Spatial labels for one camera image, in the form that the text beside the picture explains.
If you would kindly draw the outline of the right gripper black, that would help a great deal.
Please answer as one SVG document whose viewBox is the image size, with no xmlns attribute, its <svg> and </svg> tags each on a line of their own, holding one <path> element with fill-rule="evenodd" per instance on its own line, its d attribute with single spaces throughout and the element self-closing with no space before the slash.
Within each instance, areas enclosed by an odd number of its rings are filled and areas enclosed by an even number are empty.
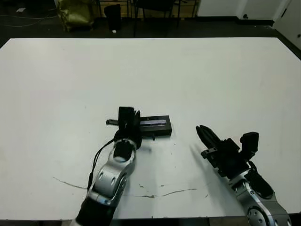
<svg viewBox="0 0 301 226">
<path fill-rule="evenodd" d="M 197 135 L 207 150 L 201 156 L 207 159 L 221 177 L 236 177 L 249 170 L 246 161 L 239 153 L 239 146 L 231 139 L 220 140 L 218 136 L 204 125 L 196 126 Z"/>
</svg>

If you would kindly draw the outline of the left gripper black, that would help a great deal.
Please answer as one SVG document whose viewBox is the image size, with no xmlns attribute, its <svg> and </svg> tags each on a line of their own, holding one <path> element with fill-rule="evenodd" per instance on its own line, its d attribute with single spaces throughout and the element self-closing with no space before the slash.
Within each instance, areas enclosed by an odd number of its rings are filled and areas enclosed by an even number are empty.
<svg viewBox="0 0 301 226">
<path fill-rule="evenodd" d="M 117 120 L 108 119 L 106 121 L 107 125 L 117 125 L 119 129 L 113 139 L 109 140 L 105 146 L 108 146 L 112 142 L 117 142 L 118 140 L 128 139 L 134 142 L 136 149 L 139 149 L 144 138 L 152 138 L 154 141 L 155 134 L 142 132 L 140 123 L 140 111 L 136 111 L 135 109 L 119 109 Z"/>
</svg>

